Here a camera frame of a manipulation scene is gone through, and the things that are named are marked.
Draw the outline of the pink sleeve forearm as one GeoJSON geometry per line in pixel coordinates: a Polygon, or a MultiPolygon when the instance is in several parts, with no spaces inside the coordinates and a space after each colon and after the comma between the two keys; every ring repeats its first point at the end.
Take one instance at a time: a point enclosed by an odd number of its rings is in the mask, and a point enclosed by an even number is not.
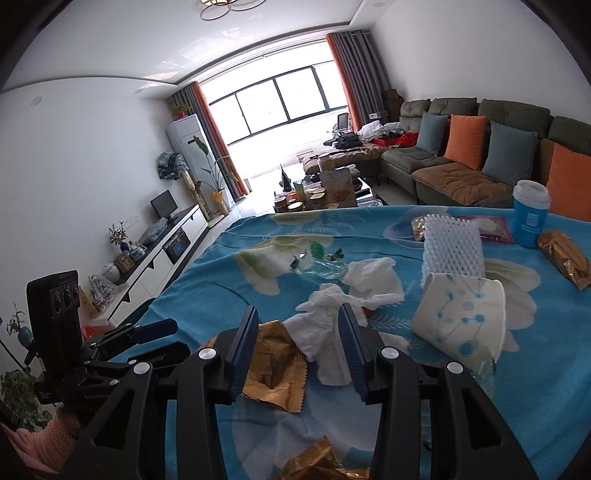
{"type": "Polygon", "coordinates": [[[39,432],[10,430],[1,424],[12,447],[36,479],[55,479],[80,435],[80,422],[69,409],[59,404],[55,413],[56,417],[39,432]]]}

